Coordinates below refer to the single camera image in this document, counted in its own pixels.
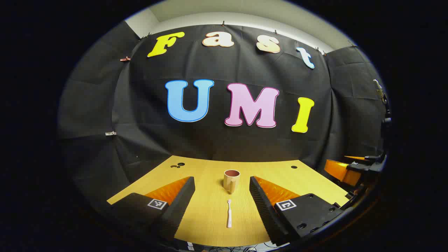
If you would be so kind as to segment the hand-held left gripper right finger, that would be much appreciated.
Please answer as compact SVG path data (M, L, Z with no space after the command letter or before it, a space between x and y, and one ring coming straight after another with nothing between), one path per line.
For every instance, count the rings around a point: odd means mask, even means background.
M307 239L343 213L337 204L316 194L299 196L256 176L251 176L249 190L264 228L277 246Z

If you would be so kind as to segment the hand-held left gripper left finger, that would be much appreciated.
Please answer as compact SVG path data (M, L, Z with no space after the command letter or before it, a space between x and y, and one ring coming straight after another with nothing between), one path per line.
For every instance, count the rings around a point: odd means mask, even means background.
M189 176L145 195L129 193L111 210L120 223L144 239L172 241L194 193L195 179Z

